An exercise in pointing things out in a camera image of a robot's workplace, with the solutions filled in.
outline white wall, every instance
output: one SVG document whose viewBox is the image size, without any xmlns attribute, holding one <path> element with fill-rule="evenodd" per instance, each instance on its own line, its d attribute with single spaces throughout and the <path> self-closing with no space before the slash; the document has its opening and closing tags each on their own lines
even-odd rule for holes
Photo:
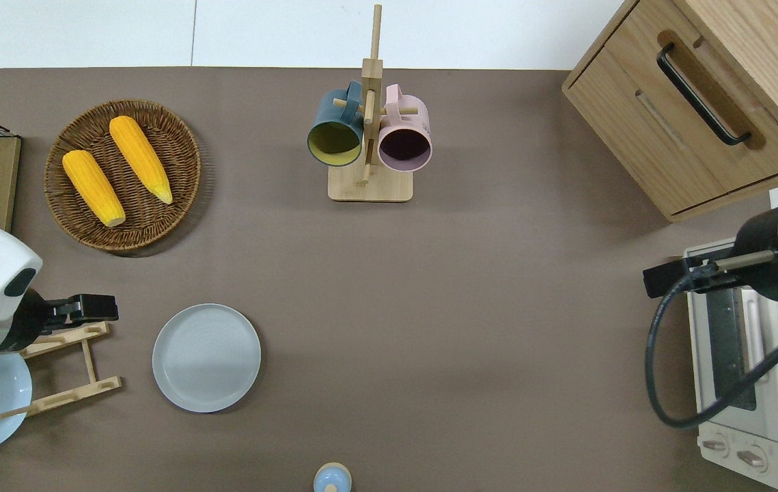
<svg viewBox="0 0 778 492">
<path fill-rule="evenodd" d="M 371 0 L 0 0 L 0 68 L 345 66 Z M 383 0 L 387 68 L 570 69 L 622 0 Z"/>
</svg>

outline corn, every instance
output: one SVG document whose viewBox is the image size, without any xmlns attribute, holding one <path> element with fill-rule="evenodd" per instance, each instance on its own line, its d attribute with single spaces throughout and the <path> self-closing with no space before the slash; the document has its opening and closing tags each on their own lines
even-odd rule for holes
<svg viewBox="0 0 778 492">
<path fill-rule="evenodd" d="M 111 228 L 124 222 L 124 209 L 91 153 L 71 150 L 61 162 L 73 187 L 105 226 Z"/>
<path fill-rule="evenodd" d="M 170 181 L 167 180 L 161 160 L 158 160 L 155 149 L 152 149 L 135 119 L 130 116 L 111 119 L 110 135 L 145 189 L 162 202 L 173 203 Z"/>
</svg>

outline tabletop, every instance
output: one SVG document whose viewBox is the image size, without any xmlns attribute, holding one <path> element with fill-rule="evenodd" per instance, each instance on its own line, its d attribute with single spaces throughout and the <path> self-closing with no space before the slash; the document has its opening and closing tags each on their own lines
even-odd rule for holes
<svg viewBox="0 0 778 492">
<path fill-rule="evenodd" d="M 92 343 L 122 389 L 25 418 L 0 490 L 311 490 L 339 461 L 356 490 L 764 490 L 654 416 L 641 271 L 730 237 L 761 196 L 669 224 L 561 95 L 563 71 L 386 70 L 429 108 L 434 153 L 404 204 L 332 202 L 305 136 L 357 70 L 0 69 L 0 124 L 23 137 L 13 227 L 47 299 L 102 293 Z M 136 258 L 55 223 L 43 172 L 58 133 L 107 100 L 188 122 L 204 183 L 178 230 Z M 263 364 L 238 404 L 183 411 L 151 369 L 190 305 L 242 312 Z M 672 308 L 663 398 L 694 409 Z M 83 383 L 80 351 L 29 361 L 35 396 Z"/>
</svg>

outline wooden cabinet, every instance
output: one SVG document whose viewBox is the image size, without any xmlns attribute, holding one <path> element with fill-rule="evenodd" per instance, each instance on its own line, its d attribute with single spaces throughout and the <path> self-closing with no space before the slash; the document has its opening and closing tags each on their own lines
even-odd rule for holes
<svg viewBox="0 0 778 492">
<path fill-rule="evenodd" d="M 627 0 L 563 91 L 670 221 L 778 187 L 778 0 Z"/>
</svg>

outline blue mug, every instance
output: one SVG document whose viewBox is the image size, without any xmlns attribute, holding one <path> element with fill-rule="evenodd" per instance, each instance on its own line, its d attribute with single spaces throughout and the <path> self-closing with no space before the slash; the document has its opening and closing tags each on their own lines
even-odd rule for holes
<svg viewBox="0 0 778 492">
<path fill-rule="evenodd" d="M 346 101 L 345 107 L 333 100 Z M 307 134 L 307 148 L 322 164 L 335 167 L 350 165 L 361 154 L 364 116 L 358 112 L 361 104 L 361 84 L 349 82 L 347 90 L 332 90 L 325 94 L 316 110 L 316 119 Z"/>
</svg>

